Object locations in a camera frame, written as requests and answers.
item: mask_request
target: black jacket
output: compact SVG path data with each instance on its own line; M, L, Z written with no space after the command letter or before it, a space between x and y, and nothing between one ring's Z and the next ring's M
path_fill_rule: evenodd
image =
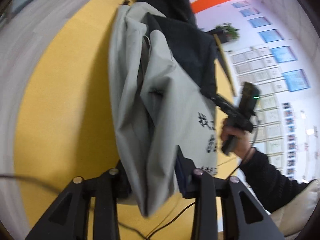
M269 164L267 155L257 150L240 169L258 200L270 213L287 205L308 186L307 183L299 184L296 180L289 180Z

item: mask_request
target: wire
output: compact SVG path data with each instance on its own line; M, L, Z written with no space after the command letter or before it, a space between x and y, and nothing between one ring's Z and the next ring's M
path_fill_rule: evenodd
M254 138L253 138L253 142L251 143L251 147L250 149L247 151L247 153L245 154L242 162L230 173L230 175L227 177L227 179L238 169L240 168L241 164L243 162L246 161L249 153L250 153L250 150L252 148L252 146L254 145L255 143L255 140L257 138L257 134L258 134L258 126L256 125L255 126L256 128L256 132L255 132L255 135L254 135ZM231 158L230 160L227 160L219 165L218 166L221 166L223 164L226 164L228 162L231 162L232 160L234 160L235 158L237 157L234 157L234 158ZM55 194L60 194L60 190L55 188L54 186L48 184L48 183L45 183L39 179L36 179L36 178L33 178L33 177L29 177L29 176L22 176L22 175L10 175L10 174L0 174L0 179L16 179L16 180L21 180L21 181L25 181L25 182L29 182L29 183L34 183L34 184L37 184L38 186L48 190L48 191L51 191ZM171 213L173 212L173 210L176 208L176 206L178 205L178 202L176 203L175 207L169 212L169 214L149 233L147 234L147 236L145 236L144 234L142 234L139 230L133 228L133 227L130 227L120 221L118 221L118 224L123 227L123 228L126 228L128 230L131 230L135 233L137 233L142 239L144 240L151 240L151 237L154 236L157 232L159 232L160 230L166 228L167 226L169 226L170 224L172 224L173 222L175 222L175 220L177 220L182 214L183 212L185 212L188 208L190 208L191 206L193 206L195 204L195 202L191 203L190 205L186 206L174 219L172 219L170 222L168 222L167 224L165 224L164 226L158 228L157 230L155 230L157 227L159 227L170 215Z
M147 237L153 232L155 231L171 214L172 212L175 210L175 208L177 207L178 203L179 203L180 199L178 199L178 201L176 202L176 204L174 205L174 207L172 208L172 210L169 212L169 214L166 215L166 217L154 228L152 229L148 234Z
M218 164L216 167L219 167L219 166L221 166L221 165L223 165L223 164L226 164L226 163L228 163L228 162L231 162L231 161L233 161L233 160L234 160L234 159L236 159L236 158L238 158L238 157L233 157L233 158L231 158L231 159L229 159L229 160L225 161L224 163L220 163L220 164Z
M11 174L0 174L0 179L14 179L14 180L20 180L20 181L24 181L24 182L28 182L28 183L33 183L35 185L38 185L40 187L42 187L45 190L48 190L52 193L55 193L57 195L59 195L61 193L61 191L50 185L49 183L46 183L40 179L34 178L34 177L30 177L30 176L24 176L24 175L11 175ZM124 223L121 223L120 221L118 221L119 225L123 228L126 228L128 230L134 231L136 232L139 236L141 236L142 239L146 240L147 237L144 236L144 234L142 234L139 230L132 228Z
M188 208L190 208L191 206L193 206L195 204L195 202L191 203L190 205L186 206L174 219L172 219L169 223L165 224L164 226L158 228L156 231L154 231L150 236L148 236L147 240L151 240L151 237L154 236L157 232L159 232L160 230L164 229L165 227L167 227L168 225L172 224L173 222L175 222L175 220L178 219L178 217L180 217L182 215L183 212L185 212Z
M136 232L139 236L141 236L142 239L148 240L147 237L144 234L142 234L139 230L132 228L124 223L121 223L120 221L118 221L118 224L123 228Z
M256 141L256 139L257 139L257 135L258 135L258 123L259 123L259 119L258 119L258 117L256 116L256 115L254 115L255 117L256 117L256 121L257 121L257 125L255 125L254 127L256 128L256 132L255 132L255 135L254 135L254 137L253 137L253 140L252 140L252 143L251 143L251 147L249 148L249 150L246 152L246 154L244 155L244 158L242 159L242 161L240 162L240 164L229 174L229 176L226 178L226 179L229 179L230 178L230 176L237 170L237 169L239 169L240 167L241 167L241 165L242 165L242 163L244 163L246 160L247 160L247 158L248 158L248 156L249 156L249 153L250 153L250 151L251 151L251 149L252 149L252 146L254 145L254 143L255 143L255 141Z
M29 176L22 176L22 175L11 175L11 174L0 174L0 179L15 179L15 180L21 180L21 181L25 181L28 183L34 183L52 193L55 194L60 194L60 190L42 180L39 180L37 178L34 177L29 177Z

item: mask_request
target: screw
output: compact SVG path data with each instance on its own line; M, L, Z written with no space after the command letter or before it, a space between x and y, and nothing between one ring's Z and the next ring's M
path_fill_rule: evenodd
M109 170L110 175L117 175L119 173L119 170L116 168L112 168Z
M83 179L81 177L75 177L72 181L75 184L79 184L79 183L81 183L83 181Z
M202 174L203 174L203 170L201 170L201 169L194 169L194 170L193 170L193 173L196 174L196 175L202 175Z
M233 183L238 183L239 182L239 178L237 176L231 176L230 177L230 181Z

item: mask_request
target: handheld device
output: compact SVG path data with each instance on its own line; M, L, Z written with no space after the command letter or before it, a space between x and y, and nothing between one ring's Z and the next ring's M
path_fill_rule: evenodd
M208 97L221 111L228 115L227 125L234 126L244 131L252 132L253 124L250 122L250 118L254 115L254 108L260 96L260 90L252 83L244 82L242 90L242 97L238 107L233 106L227 100L225 100L219 94L214 97ZM229 135L228 139L222 144L222 152L225 155L229 155L236 146L237 138L234 135Z

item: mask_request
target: ceiling light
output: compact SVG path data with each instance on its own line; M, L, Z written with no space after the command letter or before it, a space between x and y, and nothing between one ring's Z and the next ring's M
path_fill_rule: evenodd
M305 114L304 111L301 111L301 118L302 118L302 119L306 119L306 118L307 118L307 116L306 116L306 114Z
M315 130L307 129L307 135L313 135L314 133L315 133Z

